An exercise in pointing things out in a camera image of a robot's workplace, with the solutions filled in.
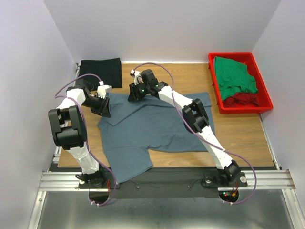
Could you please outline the blue-grey t-shirt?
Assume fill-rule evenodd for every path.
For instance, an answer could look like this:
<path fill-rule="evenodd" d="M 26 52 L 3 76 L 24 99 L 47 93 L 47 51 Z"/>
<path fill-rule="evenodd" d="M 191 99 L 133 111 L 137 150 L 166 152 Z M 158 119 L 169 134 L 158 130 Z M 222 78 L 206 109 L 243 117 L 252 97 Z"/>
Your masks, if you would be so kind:
<path fill-rule="evenodd" d="M 167 102 L 153 96 L 129 102 L 128 95 L 115 93 L 110 93 L 109 98 L 111 117 L 101 118 L 98 128 L 118 184 L 153 166 L 149 149 L 170 153 L 206 151 Z"/>

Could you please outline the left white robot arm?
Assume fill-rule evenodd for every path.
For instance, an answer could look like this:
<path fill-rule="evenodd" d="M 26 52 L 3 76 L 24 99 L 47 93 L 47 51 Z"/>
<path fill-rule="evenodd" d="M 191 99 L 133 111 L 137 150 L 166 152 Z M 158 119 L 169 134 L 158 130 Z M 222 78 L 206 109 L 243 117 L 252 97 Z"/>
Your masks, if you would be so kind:
<path fill-rule="evenodd" d="M 90 108 L 91 112 L 101 117 L 111 117 L 108 93 L 112 87 L 99 81 L 96 93 L 86 80 L 76 81 L 66 90 L 62 103 L 48 111 L 53 141 L 56 146 L 68 151 L 81 167 L 81 174 L 76 175 L 79 181 L 90 187 L 103 187 L 108 183 L 103 166 L 95 159 L 88 146 L 88 134 L 81 105 Z"/>

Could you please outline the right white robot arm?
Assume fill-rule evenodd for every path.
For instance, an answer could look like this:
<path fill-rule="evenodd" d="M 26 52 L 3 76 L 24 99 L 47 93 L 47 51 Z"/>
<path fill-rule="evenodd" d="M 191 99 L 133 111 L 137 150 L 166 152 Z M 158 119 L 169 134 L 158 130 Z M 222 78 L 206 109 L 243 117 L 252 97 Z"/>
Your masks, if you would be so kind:
<path fill-rule="evenodd" d="M 150 69 L 142 72 L 132 69 L 130 75 L 133 83 L 129 85 L 128 101 L 136 102 L 149 94 L 175 107 L 185 128 L 199 138 L 212 156 L 220 182 L 226 186 L 234 183 L 241 169 L 214 135 L 202 101 L 179 94 L 167 83 L 158 81 Z"/>

